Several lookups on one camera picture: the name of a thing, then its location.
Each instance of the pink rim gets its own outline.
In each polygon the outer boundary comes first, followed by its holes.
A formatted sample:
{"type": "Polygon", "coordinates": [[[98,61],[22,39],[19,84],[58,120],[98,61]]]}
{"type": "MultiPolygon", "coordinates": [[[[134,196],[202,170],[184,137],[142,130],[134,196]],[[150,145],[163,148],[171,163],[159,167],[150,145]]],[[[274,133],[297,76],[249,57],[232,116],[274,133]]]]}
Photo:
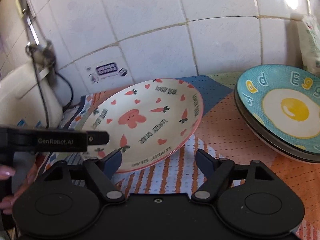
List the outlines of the pink rim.
{"type": "Polygon", "coordinates": [[[168,153],[166,156],[164,156],[164,157],[158,159],[157,161],[155,161],[155,162],[153,162],[153,163],[150,163],[150,164],[148,164],[148,165],[141,166],[141,167],[139,167],[139,168],[137,168],[137,169],[133,169],[133,170],[131,170],[131,169],[130,169],[130,170],[117,170],[116,173],[127,173],[127,172],[132,172],[132,171],[140,171],[140,170],[143,170],[143,169],[145,169],[145,168],[151,167],[151,166],[159,163],[160,161],[168,158],[170,155],[172,155],[172,154],[175,153],[177,150],[179,150],[179,149],[186,143],[186,141],[188,141],[188,139],[191,137],[191,135],[194,134],[194,132],[197,130],[197,128],[198,128],[198,126],[199,126],[199,124],[200,124],[200,122],[201,122],[202,115],[203,115],[203,110],[204,110],[204,104],[203,104],[203,99],[202,99],[201,93],[200,93],[199,91],[198,91],[198,93],[199,93],[199,95],[200,95],[200,101],[201,101],[201,103],[202,103],[202,110],[201,110],[201,113],[200,113],[200,115],[199,115],[199,119],[198,119],[197,123],[194,125],[194,127],[193,127],[193,129],[191,130],[191,132],[189,133],[189,135],[188,135],[174,150],[172,150],[172,151],[171,151],[170,153],[168,153]]]}

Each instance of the white appliance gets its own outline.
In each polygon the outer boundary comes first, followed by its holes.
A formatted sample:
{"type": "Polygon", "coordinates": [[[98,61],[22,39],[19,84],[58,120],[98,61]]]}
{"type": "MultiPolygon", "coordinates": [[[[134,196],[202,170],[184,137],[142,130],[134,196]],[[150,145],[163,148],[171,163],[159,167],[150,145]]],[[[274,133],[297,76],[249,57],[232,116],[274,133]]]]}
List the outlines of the white appliance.
{"type": "MultiPolygon", "coordinates": [[[[49,127],[58,127],[63,116],[62,107],[45,78],[48,73],[48,68],[39,72],[39,81],[48,109],[49,127]]],[[[46,126],[44,106],[32,61],[12,70],[1,80],[0,124],[46,126]]]]}

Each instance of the blue plate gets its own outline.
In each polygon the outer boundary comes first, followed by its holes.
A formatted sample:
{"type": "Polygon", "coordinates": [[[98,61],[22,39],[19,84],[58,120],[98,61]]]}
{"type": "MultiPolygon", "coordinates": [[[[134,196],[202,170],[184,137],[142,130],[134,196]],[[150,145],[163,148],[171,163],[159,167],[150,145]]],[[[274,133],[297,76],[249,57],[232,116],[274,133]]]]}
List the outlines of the blue plate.
{"type": "Polygon", "coordinates": [[[248,111],[287,143],[320,154],[320,79],[299,68],[261,65],[244,72],[237,91],[248,111]]]}

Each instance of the black cable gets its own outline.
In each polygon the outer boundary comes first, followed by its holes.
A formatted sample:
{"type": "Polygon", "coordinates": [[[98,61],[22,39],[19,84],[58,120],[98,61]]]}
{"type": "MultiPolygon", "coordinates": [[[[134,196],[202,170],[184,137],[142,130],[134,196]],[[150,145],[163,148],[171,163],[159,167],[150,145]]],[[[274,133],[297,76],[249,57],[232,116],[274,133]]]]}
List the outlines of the black cable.
{"type": "Polygon", "coordinates": [[[47,105],[46,105],[46,103],[44,101],[44,96],[43,96],[42,88],[40,86],[40,81],[39,81],[39,76],[38,76],[38,72],[37,72],[36,62],[35,62],[35,58],[33,57],[32,49],[30,49],[30,54],[31,54],[31,58],[32,58],[33,70],[34,70],[35,75],[36,75],[36,81],[37,81],[37,85],[38,85],[39,92],[40,92],[40,95],[41,95],[41,100],[42,100],[43,107],[44,107],[45,121],[46,121],[46,126],[45,127],[48,129],[49,128],[48,109],[47,109],[47,105]]]}
{"type": "Polygon", "coordinates": [[[14,231],[15,231],[15,239],[17,239],[18,238],[18,229],[17,229],[17,224],[14,224],[14,231]]]}
{"type": "Polygon", "coordinates": [[[60,78],[62,78],[62,80],[63,80],[64,82],[66,82],[67,85],[70,87],[71,99],[70,99],[70,101],[62,108],[62,111],[65,112],[65,111],[69,108],[69,106],[71,106],[71,104],[72,104],[72,101],[73,101],[73,88],[72,88],[71,83],[69,82],[68,79],[66,79],[64,76],[62,76],[62,75],[61,75],[60,73],[58,73],[56,70],[54,70],[54,72],[56,73],[57,76],[59,76],[60,78]]]}

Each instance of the plate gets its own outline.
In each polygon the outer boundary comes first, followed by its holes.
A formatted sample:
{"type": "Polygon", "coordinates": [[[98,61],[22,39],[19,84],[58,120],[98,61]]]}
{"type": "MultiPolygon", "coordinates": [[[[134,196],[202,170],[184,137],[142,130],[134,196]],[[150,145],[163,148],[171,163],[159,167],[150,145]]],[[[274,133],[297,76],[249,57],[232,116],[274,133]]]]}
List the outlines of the plate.
{"type": "Polygon", "coordinates": [[[299,68],[261,65],[245,71],[237,92],[247,110],[286,143],[320,154],[320,79],[299,68]]]}
{"type": "Polygon", "coordinates": [[[308,162],[308,163],[320,163],[320,155],[314,153],[308,153],[302,149],[291,146],[281,138],[270,133],[261,123],[256,120],[251,113],[246,109],[244,104],[239,98],[238,92],[234,90],[236,107],[243,117],[244,121],[252,132],[266,145],[275,150],[276,152],[284,155],[288,158],[308,162]]]}
{"type": "Polygon", "coordinates": [[[155,79],[128,87],[104,101],[82,130],[105,130],[107,145],[88,146],[90,158],[122,152],[118,172],[152,166],[179,149],[195,132],[203,114],[203,100],[191,84],[155,79]]]}

